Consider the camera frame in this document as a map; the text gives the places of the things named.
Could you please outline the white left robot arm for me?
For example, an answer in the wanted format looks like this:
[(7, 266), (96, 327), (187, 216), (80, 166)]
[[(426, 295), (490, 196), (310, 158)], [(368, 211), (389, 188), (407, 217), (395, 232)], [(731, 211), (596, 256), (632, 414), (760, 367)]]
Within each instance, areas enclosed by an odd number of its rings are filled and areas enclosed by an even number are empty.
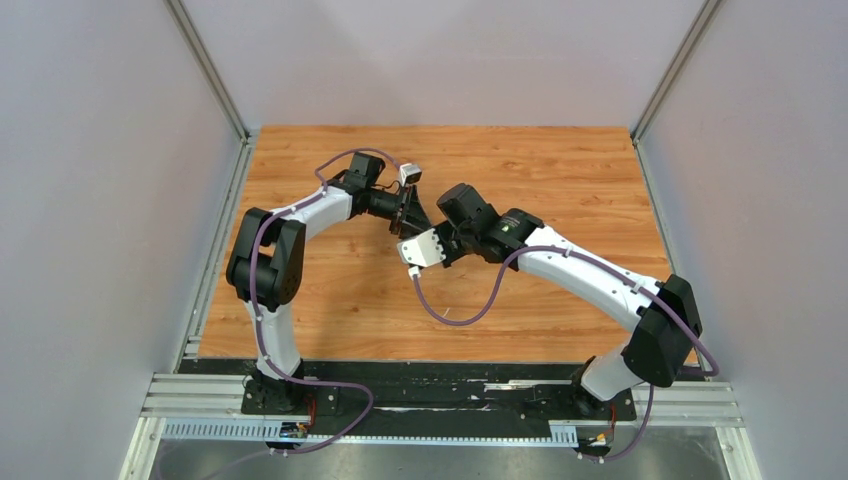
[(327, 178), (317, 167), (319, 188), (311, 195), (273, 210), (249, 209), (239, 226), (225, 269), (226, 280), (245, 303), (259, 349), (252, 382), (283, 413), (298, 411), (308, 381), (294, 338), (292, 302), (303, 279), (307, 242), (329, 227), (359, 215), (388, 221), (400, 238), (430, 226), (417, 194), (421, 168), (396, 164), (397, 188), (379, 185), (394, 160), (374, 148), (346, 151), (349, 166)]

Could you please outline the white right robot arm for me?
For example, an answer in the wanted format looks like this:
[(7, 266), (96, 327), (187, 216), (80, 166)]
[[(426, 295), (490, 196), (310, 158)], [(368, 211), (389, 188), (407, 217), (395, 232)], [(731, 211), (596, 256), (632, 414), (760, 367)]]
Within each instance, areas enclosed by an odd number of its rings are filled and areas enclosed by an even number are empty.
[(661, 281), (607, 261), (518, 208), (499, 213), (460, 183), (437, 201), (437, 233), (447, 261), (476, 254), (502, 269), (547, 280), (594, 305), (630, 332), (622, 345), (587, 360), (573, 379), (571, 403), (596, 417), (623, 390), (641, 383), (667, 388), (682, 373), (702, 333), (692, 285), (675, 274)]

